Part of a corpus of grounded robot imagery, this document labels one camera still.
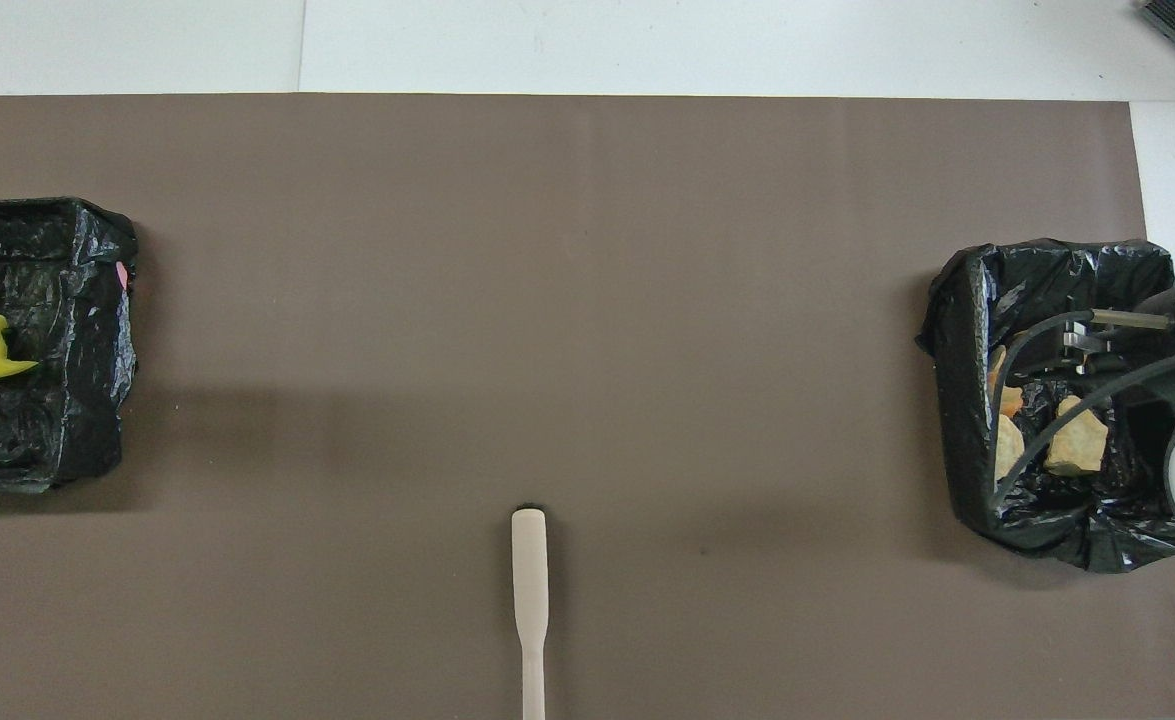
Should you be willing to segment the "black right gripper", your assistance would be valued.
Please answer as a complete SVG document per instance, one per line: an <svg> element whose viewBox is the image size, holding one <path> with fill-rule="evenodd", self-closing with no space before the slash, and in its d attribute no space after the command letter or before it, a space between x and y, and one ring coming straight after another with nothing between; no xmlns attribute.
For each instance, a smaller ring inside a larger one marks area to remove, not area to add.
<svg viewBox="0 0 1175 720"><path fill-rule="evenodd" d="M1159 316L1164 324L1136 327L1058 315L1058 324L1047 332L1045 377L1132 372L1175 351L1175 292L1159 292L1126 311Z"/></svg>

